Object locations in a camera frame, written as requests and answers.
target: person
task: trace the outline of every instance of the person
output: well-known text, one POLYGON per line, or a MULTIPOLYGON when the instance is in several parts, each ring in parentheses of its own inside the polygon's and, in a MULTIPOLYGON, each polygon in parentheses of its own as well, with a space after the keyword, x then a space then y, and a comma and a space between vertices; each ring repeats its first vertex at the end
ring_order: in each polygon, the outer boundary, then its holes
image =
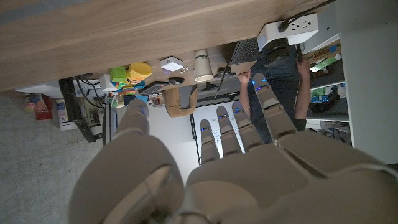
POLYGON ((260 58, 248 72, 238 75, 241 82, 239 101, 266 144, 271 143, 272 139, 252 84, 252 76, 257 73, 265 76, 297 130, 305 129, 305 118, 310 105, 310 65, 305 58, 302 63, 297 60, 294 45, 289 46, 289 50, 289 59, 281 65, 265 67, 264 58, 260 58))

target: robotic arm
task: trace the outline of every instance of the robotic arm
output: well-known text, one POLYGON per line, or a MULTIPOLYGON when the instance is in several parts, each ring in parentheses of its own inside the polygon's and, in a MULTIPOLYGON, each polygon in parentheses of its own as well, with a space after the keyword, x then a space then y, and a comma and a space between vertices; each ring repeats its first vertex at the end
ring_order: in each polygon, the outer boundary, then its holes
POLYGON ((297 132, 264 77, 254 77, 273 144, 233 103, 245 154, 217 109, 224 158, 201 121, 202 166, 184 188, 167 148, 149 136, 147 108, 130 103, 116 132, 78 180, 70 223, 391 223, 398 174, 326 136, 297 132))

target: small white box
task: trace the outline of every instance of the small white box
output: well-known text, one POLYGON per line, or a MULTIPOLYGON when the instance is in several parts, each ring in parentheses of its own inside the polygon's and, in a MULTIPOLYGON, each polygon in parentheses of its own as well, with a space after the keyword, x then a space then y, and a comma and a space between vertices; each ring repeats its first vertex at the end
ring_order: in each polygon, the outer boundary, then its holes
POLYGON ((99 82, 100 82, 102 91, 111 92, 111 91, 117 91, 118 90, 111 83, 111 75, 105 74, 105 75, 101 76, 101 78, 99 78, 99 82))
POLYGON ((176 71, 184 67, 184 63, 175 57, 168 57, 160 61, 160 67, 169 71, 176 71))
POLYGON ((333 122, 331 121, 321 121, 318 119, 307 119, 306 128, 312 128, 317 130, 325 130, 333 127, 333 122))

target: black cable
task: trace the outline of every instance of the black cable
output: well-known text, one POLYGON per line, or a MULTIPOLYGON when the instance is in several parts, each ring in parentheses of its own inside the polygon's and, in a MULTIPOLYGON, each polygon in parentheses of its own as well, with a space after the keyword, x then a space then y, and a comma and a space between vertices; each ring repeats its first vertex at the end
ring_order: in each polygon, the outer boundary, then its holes
POLYGON ((215 95, 214 99, 217 98, 218 92, 220 91, 221 85, 223 84, 224 77, 225 77, 225 73, 226 73, 226 69, 228 68, 229 63, 231 63, 231 60, 229 60, 229 62, 228 62, 228 63, 226 64, 226 66, 225 66, 225 69, 224 69, 224 72, 223 72, 223 76, 221 77, 221 82, 220 82, 220 84, 218 85, 217 92, 216 92, 216 95, 215 95))
POLYGON ((95 104, 93 104, 93 103, 87 98, 87 96, 86 96, 85 93, 83 92, 83 89, 81 88, 81 85, 80 85, 80 82, 79 82, 79 81, 80 81, 80 80, 79 80, 79 77, 75 77, 75 78, 76 78, 76 81, 77 81, 77 85, 79 86, 79 90, 80 90, 81 94, 83 95, 83 97, 87 100, 87 102, 88 102, 89 104, 91 104, 91 105, 97 107, 97 108, 104 109, 103 106, 100 107, 100 106, 98 106, 98 105, 95 105, 95 104))
POLYGON ((336 1, 336 0, 327 0, 327 1, 325 1, 324 3, 322 3, 322 4, 319 4, 319 5, 315 6, 315 7, 312 7, 311 9, 307 9, 306 11, 300 12, 300 13, 298 13, 298 14, 296 14, 296 15, 294 15, 294 16, 288 18, 288 19, 285 19, 285 20, 279 25, 278 31, 279 31, 279 32, 285 32, 285 30, 287 30, 287 28, 289 27, 289 25, 290 25, 292 22, 296 21, 297 19, 299 19, 299 18, 302 17, 302 16, 305 16, 307 13, 309 13, 309 12, 311 12, 311 11, 313 11, 313 10, 316 10, 316 9, 318 9, 318 8, 320 8, 320 7, 326 6, 326 5, 328 5, 328 4, 330 4, 330 3, 334 2, 334 1, 336 1))
POLYGON ((98 96, 97 89, 95 88, 95 85, 99 84, 99 82, 91 84, 88 80, 84 79, 82 76, 79 77, 79 80, 82 81, 83 83, 91 85, 94 88, 95 95, 97 96, 97 102, 99 103, 99 105, 101 105, 101 108, 105 110, 105 107, 102 105, 102 102, 100 102, 100 97, 98 96))

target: white wall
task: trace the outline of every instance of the white wall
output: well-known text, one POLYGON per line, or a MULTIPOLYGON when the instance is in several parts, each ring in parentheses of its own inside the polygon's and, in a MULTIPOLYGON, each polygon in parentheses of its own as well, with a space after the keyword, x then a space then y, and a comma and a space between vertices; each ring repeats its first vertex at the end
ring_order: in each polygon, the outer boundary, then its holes
POLYGON ((169 149, 185 184, 189 173, 199 166, 190 118, 189 116, 171 118, 165 108, 149 106, 148 109, 150 135, 159 138, 169 149))
POLYGON ((354 147, 398 162, 398 1, 339 0, 341 49, 354 147))

